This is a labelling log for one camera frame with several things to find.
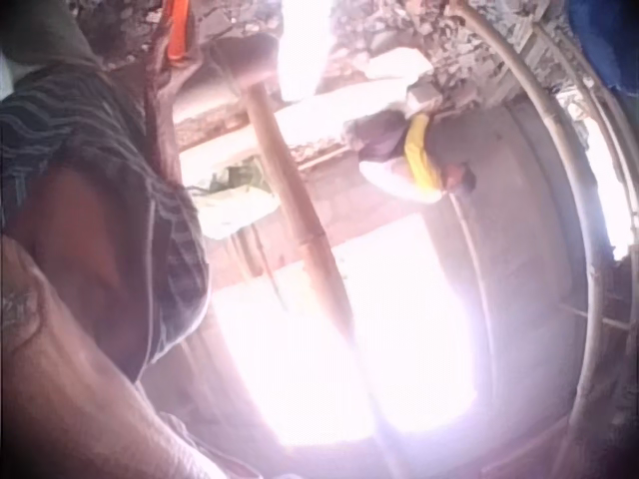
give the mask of concrete wall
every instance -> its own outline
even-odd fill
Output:
[[[481,400],[476,413],[459,424],[402,441],[424,477],[476,459],[567,412],[584,327],[558,307],[583,296],[583,249],[565,175],[532,107],[521,103],[446,120],[432,129],[427,146],[442,161],[472,163],[477,173],[477,190],[461,202],[475,262],[450,201],[428,208],[396,201],[368,185],[348,158],[318,167],[307,178],[333,245],[420,213],[472,318]],[[258,230],[272,269],[299,259],[279,212],[260,221]],[[227,244],[212,242],[209,250],[214,289],[242,280]],[[213,313],[187,345],[152,368],[144,382],[156,404],[184,416],[199,435],[266,475],[384,477],[369,441],[280,448],[235,374]]]

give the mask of yellow vest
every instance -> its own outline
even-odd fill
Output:
[[[443,191],[441,171],[426,154],[424,138],[429,118],[419,113],[410,120],[403,152],[417,187],[425,193]]]

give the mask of plaid shirt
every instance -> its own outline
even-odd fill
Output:
[[[168,289],[154,292],[152,359],[193,331],[208,299],[209,267],[198,215],[186,190],[162,181],[145,161],[140,111],[98,72],[58,66],[27,76],[0,103],[2,230],[30,184],[56,162],[106,182],[135,202],[153,202],[153,244]]]

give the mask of blue object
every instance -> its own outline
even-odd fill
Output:
[[[639,95],[639,0],[569,0],[568,19],[606,86]]]

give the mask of orange object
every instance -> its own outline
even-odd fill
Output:
[[[171,9],[171,34],[169,36],[169,60],[176,64],[187,53],[187,23],[189,21],[189,0],[174,0]]]

